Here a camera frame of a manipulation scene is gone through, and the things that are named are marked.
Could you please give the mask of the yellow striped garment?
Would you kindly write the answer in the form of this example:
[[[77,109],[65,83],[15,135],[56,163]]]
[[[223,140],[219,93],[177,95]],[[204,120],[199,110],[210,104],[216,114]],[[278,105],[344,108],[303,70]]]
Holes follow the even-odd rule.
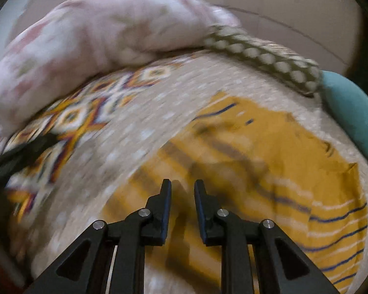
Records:
[[[147,251],[147,293],[218,293],[221,251],[201,241],[193,186],[241,218],[271,219],[340,293],[364,256],[368,208],[359,166],[285,111],[218,93],[121,184],[102,211],[118,221],[172,182],[166,245]]]

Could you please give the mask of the beige dotted quilt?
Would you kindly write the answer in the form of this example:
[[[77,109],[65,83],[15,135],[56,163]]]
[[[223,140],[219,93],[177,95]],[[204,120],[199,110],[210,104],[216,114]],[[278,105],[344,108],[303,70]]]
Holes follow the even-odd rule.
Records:
[[[114,113],[96,135],[78,145],[50,195],[22,237],[38,277],[94,220],[123,183],[167,141],[182,131],[211,98],[222,92],[285,111],[317,138],[359,166],[368,208],[368,162],[319,98],[306,98],[254,68],[224,56],[198,52],[170,77],[140,92]],[[368,288],[368,227],[364,256],[346,293]]]

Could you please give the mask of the colourful ikat blanket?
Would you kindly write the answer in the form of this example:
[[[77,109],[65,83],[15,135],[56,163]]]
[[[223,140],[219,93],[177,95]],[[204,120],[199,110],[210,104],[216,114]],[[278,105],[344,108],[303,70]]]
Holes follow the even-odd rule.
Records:
[[[114,113],[136,95],[170,77],[186,62],[186,59],[164,59],[91,80],[37,113],[9,138],[6,151],[47,133],[56,134],[59,139],[7,183],[6,190],[17,222],[32,223],[78,145],[101,131],[111,122]]]

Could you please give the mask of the teal ribbed pillow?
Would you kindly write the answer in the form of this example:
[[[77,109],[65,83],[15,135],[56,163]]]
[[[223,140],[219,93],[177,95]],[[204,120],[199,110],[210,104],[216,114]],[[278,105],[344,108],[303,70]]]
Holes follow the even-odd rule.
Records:
[[[368,159],[368,96],[335,72],[322,72],[321,95],[332,117]]]

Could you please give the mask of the olive patterned pillow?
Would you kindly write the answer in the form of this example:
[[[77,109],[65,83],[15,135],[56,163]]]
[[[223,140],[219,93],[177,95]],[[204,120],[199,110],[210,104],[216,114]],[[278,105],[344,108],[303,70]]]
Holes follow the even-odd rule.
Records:
[[[266,72],[303,96],[313,97],[322,81],[317,62],[273,41],[253,37],[241,27],[216,24],[204,43],[207,49]]]

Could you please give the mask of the pink floral comforter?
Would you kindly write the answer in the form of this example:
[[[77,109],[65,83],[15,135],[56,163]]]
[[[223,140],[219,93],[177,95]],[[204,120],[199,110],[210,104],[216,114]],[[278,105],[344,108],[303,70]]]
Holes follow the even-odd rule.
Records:
[[[0,154],[14,132],[89,78],[197,48],[213,25],[238,27],[203,0],[67,0],[20,33],[0,57]]]

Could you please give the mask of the white wardrobe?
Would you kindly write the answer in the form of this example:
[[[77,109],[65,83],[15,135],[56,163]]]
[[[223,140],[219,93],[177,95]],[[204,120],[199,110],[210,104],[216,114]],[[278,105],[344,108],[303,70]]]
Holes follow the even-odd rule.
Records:
[[[362,12],[355,0],[206,0],[232,11],[250,34],[284,45],[345,74],[358,50]]]

